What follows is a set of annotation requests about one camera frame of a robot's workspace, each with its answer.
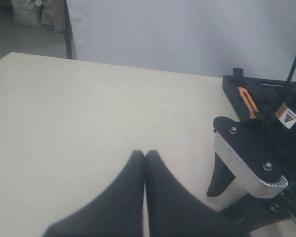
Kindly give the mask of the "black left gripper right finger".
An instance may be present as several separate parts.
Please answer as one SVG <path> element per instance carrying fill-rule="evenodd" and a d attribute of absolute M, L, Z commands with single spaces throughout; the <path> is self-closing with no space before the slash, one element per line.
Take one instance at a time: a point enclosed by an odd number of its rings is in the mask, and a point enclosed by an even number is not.
<path fill-rule="evenodd" d="M 222 159 L 217 153 L 214 154 L 215 163 L 214 171 L 210 185 L 208 187 L 206 195 L 208 197 L 218 197 L 220 196 L 229 185 L 235 180 L 235 176 L 225 165 Z"/>

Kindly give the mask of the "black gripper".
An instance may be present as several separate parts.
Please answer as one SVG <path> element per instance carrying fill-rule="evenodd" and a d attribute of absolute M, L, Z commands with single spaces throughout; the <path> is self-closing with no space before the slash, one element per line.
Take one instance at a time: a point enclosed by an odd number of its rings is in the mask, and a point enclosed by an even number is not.
<path fill-rule="evenodd" d="M 263 143 L 267 154 L 280 164 L 283 173 L 296 177 L 296 87 L 277 87 L 273 97 L 260 97 L 248 90 L 259 113 L 245 122 L 248 130 Z"/>

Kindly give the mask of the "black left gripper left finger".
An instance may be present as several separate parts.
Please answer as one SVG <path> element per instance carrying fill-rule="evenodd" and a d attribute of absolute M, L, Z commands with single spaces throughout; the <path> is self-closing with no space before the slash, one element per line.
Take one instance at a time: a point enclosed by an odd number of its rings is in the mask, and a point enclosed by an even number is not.
<path fill-rule="evenodd" d="M 49 226 L 46 237 L 143 236 L 144 159 L 134 150 L 113 180 L 82 209 Z"/>

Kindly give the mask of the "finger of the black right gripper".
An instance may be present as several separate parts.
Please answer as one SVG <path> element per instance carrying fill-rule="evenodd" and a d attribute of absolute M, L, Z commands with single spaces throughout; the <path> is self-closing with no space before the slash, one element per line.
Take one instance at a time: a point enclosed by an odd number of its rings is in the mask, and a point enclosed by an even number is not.
<path fill-rule="evenodd" d="M 170 172 L 158 151 L 145 157 L 149 234 L 152 237 L 247 237 L 237 223 L 193 196 Z"/>

